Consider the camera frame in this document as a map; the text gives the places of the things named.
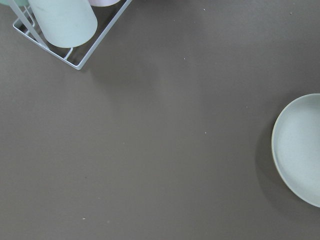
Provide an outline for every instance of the gray table surface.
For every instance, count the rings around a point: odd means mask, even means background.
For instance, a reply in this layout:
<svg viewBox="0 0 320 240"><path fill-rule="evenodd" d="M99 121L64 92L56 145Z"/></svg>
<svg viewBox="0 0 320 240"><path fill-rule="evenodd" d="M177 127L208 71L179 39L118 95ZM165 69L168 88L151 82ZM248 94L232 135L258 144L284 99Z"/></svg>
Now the gray table surface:
<svg viewBox="0 0 320 240"><path fill-rule="evenodd" d="M271 132L320 91L318 0L134 0L77 71L0 6L1 240L318 240Z"/></svg>

